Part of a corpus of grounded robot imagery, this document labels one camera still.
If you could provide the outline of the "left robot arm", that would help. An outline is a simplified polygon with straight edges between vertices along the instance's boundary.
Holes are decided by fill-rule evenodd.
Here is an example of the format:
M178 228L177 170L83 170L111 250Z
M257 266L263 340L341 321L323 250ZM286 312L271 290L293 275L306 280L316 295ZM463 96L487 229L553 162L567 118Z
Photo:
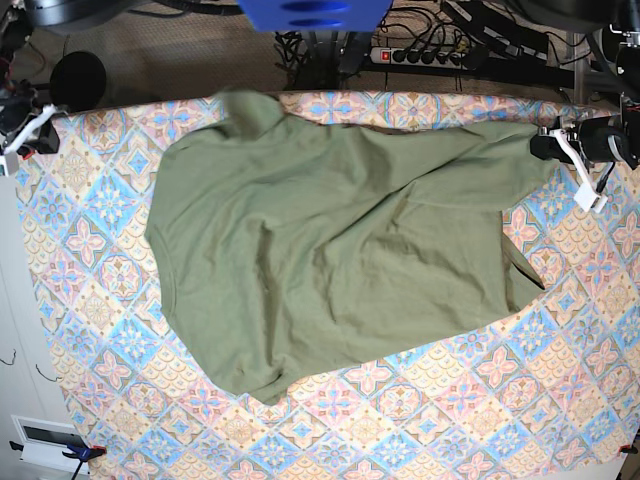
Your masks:
M534 156L575 167L579 188L574 201L585 212L599 213L608 201L604 190L611 170L594 180L590 176L594 165L604 163L614 168L624 163L632 170L639 167L639 11L630 11L630 19L609 26L611 34L621 37L614 68L601 45L593 37L588 38L602 73L620 94L620 112L577 122L558 117L550 128L539 128L530 141Z

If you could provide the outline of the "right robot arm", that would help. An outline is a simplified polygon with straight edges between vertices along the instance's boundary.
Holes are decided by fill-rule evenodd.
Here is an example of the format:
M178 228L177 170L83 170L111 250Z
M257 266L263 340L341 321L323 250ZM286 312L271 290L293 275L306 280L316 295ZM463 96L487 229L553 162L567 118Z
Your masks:
M12 78L16 53L30 44L33 26L23 6L6 3L1 14L1 175L17 172L20 162L32 155L55 154L60 138L52 123L66 115L65 105L45 104L40 88Z

